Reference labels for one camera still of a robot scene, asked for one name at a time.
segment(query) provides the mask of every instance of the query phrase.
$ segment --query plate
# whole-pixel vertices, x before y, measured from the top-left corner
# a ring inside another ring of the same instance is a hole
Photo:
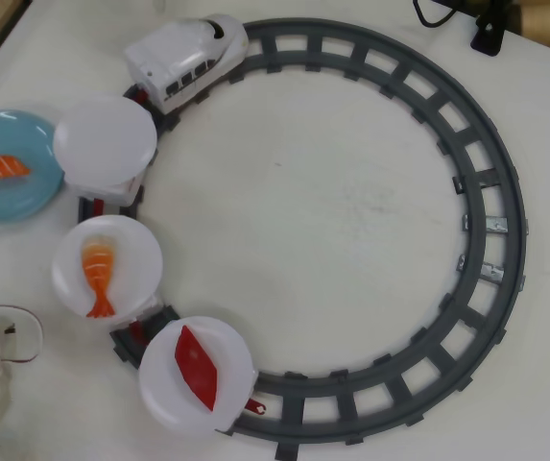
[[[210,412],[180,373],[175,350],[188,326],[217,368],[217,399]],[[139,370],[140,393],[162,425],[184,435],[226,431],[245,408],[257,372],[245,340],[230,325],[212,317],[187,317],[169,324],[149,344]]]
[[[124,320],[156,292],[163,272],[161,249],[149,229],[126,216],[98,216],[71,230],[53,259],[53,285],[61,302],[83,317],[95,303],[95,294],[84,277],[82,261],[83,243],[93,235],[105,235],[115,241],[108,300],[116,315],[102,320]]]
[[[10,155],[31,173],[0,180],[0,222],[24,219],[45,206],[57,193],[63,172],[53,156],[55,128],[22,110],[0,110],[0,155]]]
[[[55,130],[55,157],[67,180],[88,187],[129,181],[147,167],[156,149],[153,118],[122,96],[78,104]]]

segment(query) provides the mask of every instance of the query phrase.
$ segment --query toy train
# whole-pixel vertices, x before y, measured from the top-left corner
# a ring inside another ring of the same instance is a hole
[[[130,75],[163,113],[182,106],[240,64],[242,22],[224,14],[173,21],[125,50]]]

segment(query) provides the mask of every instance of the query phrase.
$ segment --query white plate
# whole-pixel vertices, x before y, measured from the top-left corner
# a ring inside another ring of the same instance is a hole
[[[115,260],[108,299],[121,320],[135,313],[157,290],[163,271],[161,249],[143,224],[126,216],[87,219],[61,241],[53,260],[53,285],[60,300],[79,315],[86,316],[95,294],[84,277],[82,247],[87,237],[106,235],[115,241]]]
[[[157,148],[151,115],[121,96],[101,96],[68,111],[55,129],[55,158],[68,180],[91,187],[129,181]]]
[[[183,326],[191,328],[217,368],[217,399],[212,413],[180,373],[175,350]],[[211,317],[188,317],[169,324],[151,342],[140,364],[140,393],[161,424],[184,435],[228,430],[253,392],[257,372],[243,338]]]

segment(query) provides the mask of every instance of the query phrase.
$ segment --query circular track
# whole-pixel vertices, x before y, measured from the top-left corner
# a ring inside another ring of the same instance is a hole
[[[339,22],[274,19],[252,22],[245,27],[249,39],[261,43],[262,53],[246,58],[215,85],[225,81],[235,84],[246,74],[260,69],[266,69],[268,73],[279,72],[286,65],[303,65],[311,72],[331,68],[342,71],[347,79],[372,82],[376,85],[375,91],[378,89],[386,97],[395,97],[406,103],[419,123],[429,125],[437,134],[439,148],[444,155],[451,156],[456,166],[458,176],[453,178],[454,187],[458,194],[465,195],[467,206],[463,231],[468,232],[469,239],[466,252],[459,261],[459,282],[451,293],[444,295],[438,318],[428,328],[416,333],[406,349],[377,358],[364,370],[340,370],[323,377],[260,373],[255,391],[283,398],[281,419],[242,414],[229,433],[238,432],[278,442],[276,459],[287,461],[297,458],[300,444],[341,441],[351,445],[398,425],[413,425],[445,397],[454,391],[462,391],[471,382],[475,369],[505,334],[505,325],[524,281],[527,225],[517,174],[496,128],[465,89],[433,62],[387,36]],[[307,47],[305,50],[279,52],[276,39],[280,36],[306,36]],[[351,42],[353,51],[350,57],[323,52],[325,38]],[[394,71],[388,73],[367,63],[367,55],[371,52],[395,60]],[[436,92],[426,99],[406,85],[405,80],[411,73],[429,82]],[[126,96],[135,97],[137,93],[137,88],[133,87]],[[204,91],[194,102],[200,103],[207,96],[208,92]],[[160,135],[176,127],[179,115],[185,109],[182,107],[162,115],[148,102],[142,104],[152,113]],[[447,104],[464,116],[467,128],[456,132],[442,117],[440,109]],[[490,170],[475,171],[466,151],[466,146],[475,142],[483,144],[493,165]],[[495,186],[500,188],[505,216],[487,218],[482,189]],[[134,206],[123,208],[121,212],[135,217],[139,201],[140,198]],[[82,201],[82,208],[84,218],[88,215],[86,201]],[[506,270],[484,261],[488,232],[500,233],[506,239]],[[468,307],[479,279],[492,282],[498,288],[486,315]],[[464,353],[454,359],[442,346],[442,341],[459,321],[473,328],[476,334]],[[137,365],[140,352],[133,359],[128,356],[127,344],[123,346],[119,341],[122,332],[112,333],[117,352]],[[124,348],[125,356],[120,352]],[[435,365],[440,377],[412,395],[402,374],[423,359]],[[388,389],[393,406],[359,417],[354,393],[381,384]],[[340,413],[338,421],[304,424],[302,413],[307,398],[335,398]]]

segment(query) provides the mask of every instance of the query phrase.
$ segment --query train window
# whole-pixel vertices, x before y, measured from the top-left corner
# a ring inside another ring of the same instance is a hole
[[[166,93],[168,94],[177,94],[179,92],[179,82],[174,82],[171,85],[168,85],[166,88]]]
[[[204,71],[206,70],[206,62],[203,62],[202,64],[198,65],[198,67],[196,67],[196,77],[202,75],[204,73]]]
[[[222,27],[217,24],[215,21],[209,21],[209,20],[206,20],[206,22],[208,24],[210,24],[211,26],[213,26],[213,29],[215,30],[215,38],[223,38],[224,37],[224,30],[222,29]]]
[[[192,80],[193,80],[193,77],[191,76],[191,72],[189,72],[182,76],[182,78],[180,79],[180,82],[183,84],[183,86],[185,86],[185,85],[191,84]]]

